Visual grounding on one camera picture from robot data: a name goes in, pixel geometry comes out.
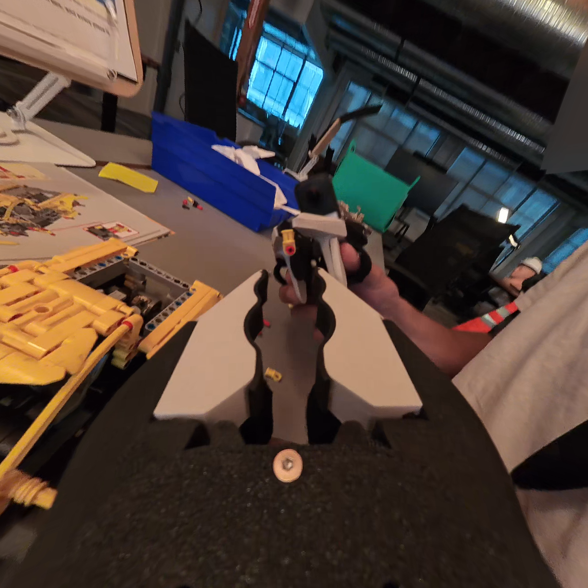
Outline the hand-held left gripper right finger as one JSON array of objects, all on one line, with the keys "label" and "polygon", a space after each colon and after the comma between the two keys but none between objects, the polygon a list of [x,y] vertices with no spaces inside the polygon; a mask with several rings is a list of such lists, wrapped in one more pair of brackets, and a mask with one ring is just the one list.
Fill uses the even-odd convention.
[{"label": "hand-held left gripper right finger", "polygon": [[332,443],[346,422],[371,430],[419,413],[421,398],[381,315],[323,269],[312,293],[322,340],[306,405],[308,443]]}]

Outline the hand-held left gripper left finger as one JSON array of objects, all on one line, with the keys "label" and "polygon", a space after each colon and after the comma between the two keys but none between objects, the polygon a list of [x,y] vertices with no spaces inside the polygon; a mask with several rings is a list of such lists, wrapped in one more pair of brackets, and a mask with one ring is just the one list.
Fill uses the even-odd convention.
[{"label": "hand-held left gripper left finger", "polygon": [[268,282],[266,270],[255,272],[196,321],[154,418],[231,422],[245,443],[268,443],[273,394],[256,343],[264,327]]}]

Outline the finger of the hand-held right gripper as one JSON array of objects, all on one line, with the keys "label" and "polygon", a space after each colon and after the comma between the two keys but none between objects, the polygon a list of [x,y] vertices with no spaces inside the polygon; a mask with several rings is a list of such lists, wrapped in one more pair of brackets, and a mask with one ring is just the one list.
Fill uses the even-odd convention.
[{"label": "finger of the hand-held right gripper", "polygon": [[295,232],[296,254],[287,256],[284,253],[281,231],[293,229],[291,225],[278,225],[272,231],[272,249],[275,256],[273,275],[281,284],[286,285],[286,274],[292,281],[296,298],[300,303],[307,301],[307,239],[298,231]]},{"label": "finger of the hand-held right gripper", "polygon": [[341,217],[300,213],[291,220],[292,228],[308,238],[346,238],[347,227]]}]

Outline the yellow brick toy car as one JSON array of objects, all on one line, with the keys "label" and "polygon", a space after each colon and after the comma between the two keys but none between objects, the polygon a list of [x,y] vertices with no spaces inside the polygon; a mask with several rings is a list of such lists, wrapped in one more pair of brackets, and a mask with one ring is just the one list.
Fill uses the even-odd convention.
[{"label": "yellow brick toy car", "polygon": [[111,238],[1,269],[1,513],[49,509],[38,472],[79,436],[125,375],[223,295]]}]

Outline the person's right hand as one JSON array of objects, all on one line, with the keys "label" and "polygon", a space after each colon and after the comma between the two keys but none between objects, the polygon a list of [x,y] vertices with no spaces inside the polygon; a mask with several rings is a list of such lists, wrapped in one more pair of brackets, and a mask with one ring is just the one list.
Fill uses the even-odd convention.
[{"label": "person's right hand", "polygon": [[[339,244],[343,267],[347,277],[348,288],[359,298],[370,305],[383,318],[390,319],[391,312],[400,299],[399,290],[379,266],[372,266],[363,281],[352,284],[351,277],[361,268],[362,257],[347,242]],[[286,274],[286,285],[279,288],[278,295],[282,303],[288,305],[293,318],[311,321],[316,325],[317,308],[314,305],[303,305],[298,301],[290,275]]]}]

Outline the tan and red small parts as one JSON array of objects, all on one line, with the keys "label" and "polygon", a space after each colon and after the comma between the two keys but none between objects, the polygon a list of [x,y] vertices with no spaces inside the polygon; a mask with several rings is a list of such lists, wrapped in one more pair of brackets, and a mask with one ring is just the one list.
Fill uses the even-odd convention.
[{"label": "tan and red small parts", "polygon": [[364,213],[359,206],[356,207],[356,210],[351,210],[347,203],[343,201],[338,201],[337,203],[339,206],[339,212],[344,221],[367,226],[364,221]]}]

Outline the green plastic bin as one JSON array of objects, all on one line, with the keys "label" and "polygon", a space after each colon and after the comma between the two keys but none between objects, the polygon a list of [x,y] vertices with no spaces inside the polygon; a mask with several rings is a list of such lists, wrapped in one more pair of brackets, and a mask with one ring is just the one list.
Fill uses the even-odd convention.
[{"label": "green plastic bin", "polygon": [[351,212],[360,209],[365,224],[385,233],[419,180],[420,176],[408,184],[387,173],[362,158],[356,152],[356,141],[352,141],[336,169],[332,184],[339,201],[346,203]]}]

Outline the white folding stand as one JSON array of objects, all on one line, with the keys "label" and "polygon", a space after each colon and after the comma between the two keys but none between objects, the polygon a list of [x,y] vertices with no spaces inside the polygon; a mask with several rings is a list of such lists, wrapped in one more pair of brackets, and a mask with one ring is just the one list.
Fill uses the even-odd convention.
[{"label": "white folding stand", "polygon": [[333,138],[337,135],[342,125],[346,122],[353,121],[356,119],[364,118],[367,116],[375,115],[379,113],[382,107],[382,103],[371,105],[371,106],[363,106],[357,110],[347,112],[342,114],[340,117],[336,118],[331,126],[325,131],[325,133],[320,137],[320,139],[316,140],[313,145],[313,148],[310,149],[307,153],[308,161],[305,163],[304,166],[301,167],[300,171],[295,172],[291,169],[284,169],[283,172],[288,176],[295,178],[298,181],[307,180],[310,172],[313,168],[318,164],[320,156],[323,152],[326,152],[332,142]]}]

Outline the crumpled white paper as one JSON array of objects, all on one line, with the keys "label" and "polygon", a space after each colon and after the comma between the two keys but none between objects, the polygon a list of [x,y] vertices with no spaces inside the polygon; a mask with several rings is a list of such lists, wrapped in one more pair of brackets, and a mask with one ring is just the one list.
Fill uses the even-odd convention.
[{"label": "crumpled white paper", "polygon": [[235,164],[261,178],[267,184],[272,185],[274,188],[274,210],[284,210],[294,217],[300,214],[300,210],[298,210],[298,208],[292,208],[288,205],[288,199],[282,190],[284,179],[286,178],[288,180],[294,180],[294,177],[288,173],[284,173],[283,170],[280,170],[275,165],[268,164],[270,168],[276,170],[277,177],[279,178],[279,180],[276,182],[270,176],[266,175],[260,170],[259,161],[263,161],[268,159],[270,156],[274,156],[275,152],[265,150],[255,145],[234,148],[227,145],[213,144],[211,148],[214,151],[222,154],[224,157],[230,159]]}]

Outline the blue plastic bin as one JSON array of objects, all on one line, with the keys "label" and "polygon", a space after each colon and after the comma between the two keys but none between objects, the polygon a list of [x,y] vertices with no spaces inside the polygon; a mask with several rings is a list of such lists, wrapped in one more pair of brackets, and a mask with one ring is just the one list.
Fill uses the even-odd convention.
[{"label": "blue plastic bin", "polygon": [[[154,171],[247,228],[260,232],[290,216],[274,210],[272,185],[211,148],[213,144],[239,148],[214,131],[154,112],[151,140]],[[259,161],[260,170],[277,182],[276,170],[269,167],[268,160]],[[298,208],[297,183],[285,178],[282,185],[292,208]]]}]

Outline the paned window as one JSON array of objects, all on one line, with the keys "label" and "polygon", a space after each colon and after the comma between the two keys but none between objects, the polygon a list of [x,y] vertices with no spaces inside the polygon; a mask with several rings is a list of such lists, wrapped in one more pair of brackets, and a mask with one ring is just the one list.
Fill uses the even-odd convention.
[{"label": "paned window", "polygon": [[318,55],[303,33],[294,35],[264,22],[238,109],[259,122],[274,116],[300,130],[323,77]]}]

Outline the orange traffic cone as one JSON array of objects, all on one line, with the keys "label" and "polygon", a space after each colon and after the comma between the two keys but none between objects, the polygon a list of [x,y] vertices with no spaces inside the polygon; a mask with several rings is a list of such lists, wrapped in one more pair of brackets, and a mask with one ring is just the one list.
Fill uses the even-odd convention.
[{"label": "orange traffic cone", "polygon": [[515,301],[452,327],[455,332],[492,334],[506,327],[520,313]]}]

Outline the black office chair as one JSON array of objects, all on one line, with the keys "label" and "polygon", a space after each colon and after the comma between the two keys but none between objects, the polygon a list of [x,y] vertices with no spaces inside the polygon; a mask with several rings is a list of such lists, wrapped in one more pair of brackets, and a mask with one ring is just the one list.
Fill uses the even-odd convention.
[{"label": "black office chair", "polygon": [[400,296],[422,311],[472,268],[488,273],[520,227],[460,205],[403,250],[388,276]]}]

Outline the black monitor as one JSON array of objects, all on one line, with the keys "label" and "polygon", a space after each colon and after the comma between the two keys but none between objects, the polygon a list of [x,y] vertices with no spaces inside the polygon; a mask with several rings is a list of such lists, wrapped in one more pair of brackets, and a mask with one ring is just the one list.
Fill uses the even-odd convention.
[{"label": "black monitor", "polygon": [[207,40],[189,20],[183,41],[185,121],[235,141],[238,64]]}]

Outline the black ceiling pipes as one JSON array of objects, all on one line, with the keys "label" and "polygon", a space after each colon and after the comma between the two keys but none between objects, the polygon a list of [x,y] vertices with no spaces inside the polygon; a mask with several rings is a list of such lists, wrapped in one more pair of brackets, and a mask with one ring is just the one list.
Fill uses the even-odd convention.
[{"label": "black ceiling pipes", "polygon": [[504,145],[529,158],[541,159],[547,145],[547,120],[505,96],[492,91],[436,59],[426,58],[411,43],[401,42],[388,51],[379,40],[367,34],[353,36],[339,26],[328,29],[327,39],[334,50],[382,77],[401,94],[399,100],[419,105],[431,117],[462,125],[471,134]]}]

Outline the yellow paper note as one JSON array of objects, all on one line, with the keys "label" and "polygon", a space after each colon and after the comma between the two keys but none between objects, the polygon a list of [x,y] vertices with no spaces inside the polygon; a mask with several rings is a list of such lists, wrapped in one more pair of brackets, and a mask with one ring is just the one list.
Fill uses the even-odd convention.
[{"label": "yellow paper note", "polygon": [[99,172],[99,177],[122,183],[146,194],[154,194],[158,180],[146,176],[127,166],[109,162]]}]

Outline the open instruction booklet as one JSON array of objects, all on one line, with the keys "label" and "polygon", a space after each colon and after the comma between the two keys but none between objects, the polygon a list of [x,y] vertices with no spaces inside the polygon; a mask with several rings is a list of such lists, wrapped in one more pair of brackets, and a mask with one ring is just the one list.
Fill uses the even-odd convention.
[{"label": "open instruction booklet", "polygon": [[44,261],[111,237],[138,247],[171,233],[65,168],[1,162],[1,266]]}]

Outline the instruction sheet on stand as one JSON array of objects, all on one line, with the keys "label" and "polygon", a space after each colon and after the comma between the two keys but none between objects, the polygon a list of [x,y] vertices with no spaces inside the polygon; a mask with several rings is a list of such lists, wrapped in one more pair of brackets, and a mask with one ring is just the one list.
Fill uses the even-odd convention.
[{"label": "instruction sheet on stand", "polygon": [[[7,112],[1,113],[1,161],[94,167],[96,163],[92,158],[32,122],[32,119],[59,92],[69,88],[71,82],[75,81],[60,73],[44,71],[46,71],[45,76],[25,98],[9,108]],[[114,96],[131,98],[139,92],[143,85],[143,67],[141,74],[142,84],[140,85],[132,85],[121,78],[117,78],[113,83],[103,88],[96,88],[78,81],[75,82]]]}]

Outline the printed instruction sheet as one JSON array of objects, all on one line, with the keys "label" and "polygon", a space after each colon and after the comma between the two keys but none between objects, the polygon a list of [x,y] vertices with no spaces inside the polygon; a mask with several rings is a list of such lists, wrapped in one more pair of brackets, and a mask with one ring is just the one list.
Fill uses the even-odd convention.
[{"label": "printed instruction sheet", "polygon": [[133,1],[1,1],[1,55],[96,88],[142,84]]}]

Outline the wooden post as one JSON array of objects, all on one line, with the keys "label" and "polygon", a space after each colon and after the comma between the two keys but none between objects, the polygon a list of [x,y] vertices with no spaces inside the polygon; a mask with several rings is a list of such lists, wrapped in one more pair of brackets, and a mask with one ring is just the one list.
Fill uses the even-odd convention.
[{"label": "wooden post", "polygon": [[269,5],[270,1],[251,1],[247,9],[236,55],[238,64],[236,99],[238,107],[242,107],[246,102],[247,86]]}]

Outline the silver ventilation duct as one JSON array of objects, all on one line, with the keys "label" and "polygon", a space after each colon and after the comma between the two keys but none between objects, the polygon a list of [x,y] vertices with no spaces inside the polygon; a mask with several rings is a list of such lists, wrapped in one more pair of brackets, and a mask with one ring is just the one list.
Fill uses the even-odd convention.
[{"label": "silver ventilation duct", "polygon": [[581,48],[587,40],[587,1],[430,1],[472,26],[497,26]]}]

